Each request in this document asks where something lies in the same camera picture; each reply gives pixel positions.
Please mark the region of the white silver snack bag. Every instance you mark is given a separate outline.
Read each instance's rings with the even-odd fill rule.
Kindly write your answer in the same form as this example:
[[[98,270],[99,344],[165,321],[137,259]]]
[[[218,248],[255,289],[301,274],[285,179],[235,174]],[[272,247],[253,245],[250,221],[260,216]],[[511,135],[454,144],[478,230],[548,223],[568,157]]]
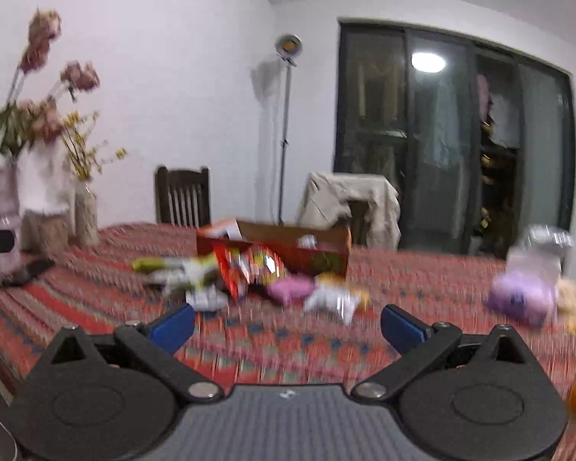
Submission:
[[[214,285],[187,292],[185,302],[195,312],[216,312],[228,306],[228,296]]]

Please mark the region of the white green snack bag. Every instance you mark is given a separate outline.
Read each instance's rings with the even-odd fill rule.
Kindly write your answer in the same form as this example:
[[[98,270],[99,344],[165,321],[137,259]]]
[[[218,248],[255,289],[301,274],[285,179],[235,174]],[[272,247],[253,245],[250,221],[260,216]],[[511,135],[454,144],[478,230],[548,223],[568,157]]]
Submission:
[[[176,290],[199,289],[218,276],[214,254],[194,257],[142,257],[131,262],[135,273],[145,276],[144,283],[161,288],[165,295]]]

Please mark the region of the yellow chips snack bag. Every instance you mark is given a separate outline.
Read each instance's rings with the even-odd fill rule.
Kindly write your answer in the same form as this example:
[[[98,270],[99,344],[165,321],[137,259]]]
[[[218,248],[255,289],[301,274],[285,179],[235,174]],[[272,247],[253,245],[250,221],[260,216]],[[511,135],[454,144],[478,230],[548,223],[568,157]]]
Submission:
[[[304,312],[326,311],[344,326],[350,326],[355,314],[370,303],[367,290],[345,281],[337,275],[323,273],[314,278],[314,288],[303,304]]]

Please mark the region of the red snack bag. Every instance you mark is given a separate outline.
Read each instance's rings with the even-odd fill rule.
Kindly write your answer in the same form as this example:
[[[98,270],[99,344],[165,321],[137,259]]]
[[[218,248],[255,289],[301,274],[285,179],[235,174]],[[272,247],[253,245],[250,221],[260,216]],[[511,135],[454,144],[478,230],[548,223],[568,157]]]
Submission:
[[[233,301],[238,302],[247,295],[247,269],[238,249],[226,245],[214,245],[218,272]]]

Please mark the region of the colourful round snack bag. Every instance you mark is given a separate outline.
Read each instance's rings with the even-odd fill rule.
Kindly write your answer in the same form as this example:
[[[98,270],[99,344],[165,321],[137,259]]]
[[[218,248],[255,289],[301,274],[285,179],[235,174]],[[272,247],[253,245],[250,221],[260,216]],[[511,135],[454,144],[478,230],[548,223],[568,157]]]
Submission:
[[[288,275],[283,260],[264,245],[253,245],[241,260],[243,276],[250,284],[269,285]]]

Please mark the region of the pink snack bag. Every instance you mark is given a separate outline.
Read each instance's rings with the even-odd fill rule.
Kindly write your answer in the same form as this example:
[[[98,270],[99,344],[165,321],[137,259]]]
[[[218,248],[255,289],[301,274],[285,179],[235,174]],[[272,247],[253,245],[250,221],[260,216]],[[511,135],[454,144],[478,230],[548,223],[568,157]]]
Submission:
[[[307,298],[315,288],[314,280],[304,275],[288,275],[273,281],[266,287],[268,297],[282,306],[289,306]]]

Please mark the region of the white paper bag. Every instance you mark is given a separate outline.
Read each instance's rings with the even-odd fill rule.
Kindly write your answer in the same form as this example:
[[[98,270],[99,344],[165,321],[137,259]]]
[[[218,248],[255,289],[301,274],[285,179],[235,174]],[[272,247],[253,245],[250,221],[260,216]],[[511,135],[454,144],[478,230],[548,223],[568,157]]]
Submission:
[[[62,142],[35,144],[19,158],[17,172],[22,251],[39,250],[39,224],[53,217],[61,217],[72,238],[73,175]]]

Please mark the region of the red patterned tablecloth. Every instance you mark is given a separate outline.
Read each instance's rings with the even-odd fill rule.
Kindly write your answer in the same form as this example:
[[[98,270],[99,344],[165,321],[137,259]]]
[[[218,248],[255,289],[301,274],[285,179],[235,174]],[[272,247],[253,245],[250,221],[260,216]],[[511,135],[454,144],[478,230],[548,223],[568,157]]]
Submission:
[[[51,338],[65,325],[93,334],[127,320],[156,318],[166,302],[132,267],[140,257],[189,257],[191,229],[134,224],[105,229],[95,247],[74,245],[23,288],[0,289],[0,460],[18,454],[8,433],[11,396]],[[236,383],[336,383],[354,386],[396,356],[380,332],[388,304],[420,320],[446,320],[485,333],[502,317],[485,307],[503,263],[490,258],[353,248],[348,281],[368,292],[366,309],[350,326],[329,314],[281,308],[249,295],[241,304],[196,320],[177,356],[223,387]]]

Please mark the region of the purple tissue pack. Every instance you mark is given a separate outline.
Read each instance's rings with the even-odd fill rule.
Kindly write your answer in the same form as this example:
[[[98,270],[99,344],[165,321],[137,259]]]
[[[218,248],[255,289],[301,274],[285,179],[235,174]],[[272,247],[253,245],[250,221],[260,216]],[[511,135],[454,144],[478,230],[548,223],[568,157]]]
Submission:
[[[511,320],[542,327],[556,312],[562,263],[573,246],[573,236],[564,229],[526,227],[508,250],[506,269],[494,278],[485,306]]]

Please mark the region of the patterned vase yellow flowers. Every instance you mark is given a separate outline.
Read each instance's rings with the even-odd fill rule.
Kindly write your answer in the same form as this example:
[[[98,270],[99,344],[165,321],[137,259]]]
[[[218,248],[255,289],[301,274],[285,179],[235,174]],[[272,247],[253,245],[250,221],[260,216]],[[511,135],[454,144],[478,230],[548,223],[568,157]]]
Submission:
[[[101,152],[107,142],[91,144],[90,138],[98,123],[99,112],[69,113],[63,119],[61,139],[66,148],[66,166],[74,181],[74,237],[79,245],[93,247],[98,238],[98,197],[91,188],[95,175],[102,175],[107,164],[127,157],[125,148],[118,148],[108,157]]]

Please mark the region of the glass vase pink flowers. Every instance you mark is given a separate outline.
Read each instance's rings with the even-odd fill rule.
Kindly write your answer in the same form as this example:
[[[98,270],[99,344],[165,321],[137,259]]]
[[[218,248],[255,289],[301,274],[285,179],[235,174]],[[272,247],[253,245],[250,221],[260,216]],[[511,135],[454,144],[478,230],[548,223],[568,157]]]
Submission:
[[[23,152],[35,144],[56,142],[63,131],[58,99],[63,94],[76,98],[99,87],[98,72],[91,63],[70,61],[59,73],[50,91],[39,101],[19,98],[28,77],[48,63],[51,44],[62,35],[62,19],[55,10],[36,10],[28,27],[28,42],[14,71],[6,101],[0,107],[0,230],[12,230],[15,245],[0,254],[0,277],[17,270],[20,263],[17,167]]]

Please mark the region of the dark wooden chair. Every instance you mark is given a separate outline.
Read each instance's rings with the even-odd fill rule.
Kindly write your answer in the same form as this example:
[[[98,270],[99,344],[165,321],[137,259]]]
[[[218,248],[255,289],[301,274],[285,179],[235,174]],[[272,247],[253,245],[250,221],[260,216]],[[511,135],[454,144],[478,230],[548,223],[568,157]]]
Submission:
[[[157,222],[180,227],[200,228],[211,223],[210,171],[168,169],[155,171]]]

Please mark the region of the orange cardboard snack box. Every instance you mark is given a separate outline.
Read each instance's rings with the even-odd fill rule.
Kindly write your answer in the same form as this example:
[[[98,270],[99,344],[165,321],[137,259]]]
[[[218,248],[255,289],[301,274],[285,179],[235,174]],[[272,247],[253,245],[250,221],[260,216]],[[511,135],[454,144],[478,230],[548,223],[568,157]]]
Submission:
[[[228,219],[196,230],[196,251],[212,253],[217,245],[244,252],[264,245],[278,255],[291,273],[317,276],[333,273],[344,278],[351,254],[348,226],[329,229],[274,225]]]

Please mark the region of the wooden chair with cushion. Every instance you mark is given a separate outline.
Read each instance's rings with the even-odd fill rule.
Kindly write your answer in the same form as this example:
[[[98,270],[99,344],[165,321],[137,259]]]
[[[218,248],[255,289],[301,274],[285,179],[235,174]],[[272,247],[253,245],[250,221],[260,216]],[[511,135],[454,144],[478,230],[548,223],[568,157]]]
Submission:
[[[354,245],[371,248],[373,245],[371,229],[377,205],[370,201],[351,200],[348,202],[348,207],[351,212],[349,219],[351,242]]]

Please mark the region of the black light tripod stand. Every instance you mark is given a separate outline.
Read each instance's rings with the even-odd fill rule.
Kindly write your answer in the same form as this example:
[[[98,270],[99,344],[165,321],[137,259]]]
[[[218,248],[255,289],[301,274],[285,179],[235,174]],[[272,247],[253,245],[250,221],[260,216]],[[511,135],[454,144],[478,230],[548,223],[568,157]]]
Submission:
[[[296,59],[303,51],[303,42],[297,35],[281,35],[275,42],[275,52],[285,66],[284,104],[282,116],[281,159],[278,189],[278,213],[276,220],[280,225],[283,221],[286,156],[288,149],[289,111],[292,86],[292,72],[296,67]]]

